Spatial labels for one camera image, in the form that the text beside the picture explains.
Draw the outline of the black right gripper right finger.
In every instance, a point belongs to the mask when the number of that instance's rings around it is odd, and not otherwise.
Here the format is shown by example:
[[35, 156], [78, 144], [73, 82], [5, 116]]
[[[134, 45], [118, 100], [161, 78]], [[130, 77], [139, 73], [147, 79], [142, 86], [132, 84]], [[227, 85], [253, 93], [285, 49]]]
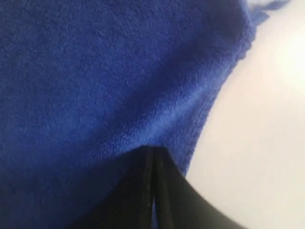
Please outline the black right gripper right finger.
[[158, 229], [239, 229], [188, 183], [164, 147], [155, 147], [154, 194]]

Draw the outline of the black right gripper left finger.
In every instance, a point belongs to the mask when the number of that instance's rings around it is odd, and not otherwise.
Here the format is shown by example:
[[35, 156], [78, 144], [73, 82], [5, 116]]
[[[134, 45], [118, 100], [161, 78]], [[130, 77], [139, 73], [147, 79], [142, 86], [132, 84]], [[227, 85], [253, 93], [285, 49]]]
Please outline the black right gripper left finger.
[[104, 200], [70, 224], [69, 229], [151, 229], [154, 149], [132, 151], [137, 161]]

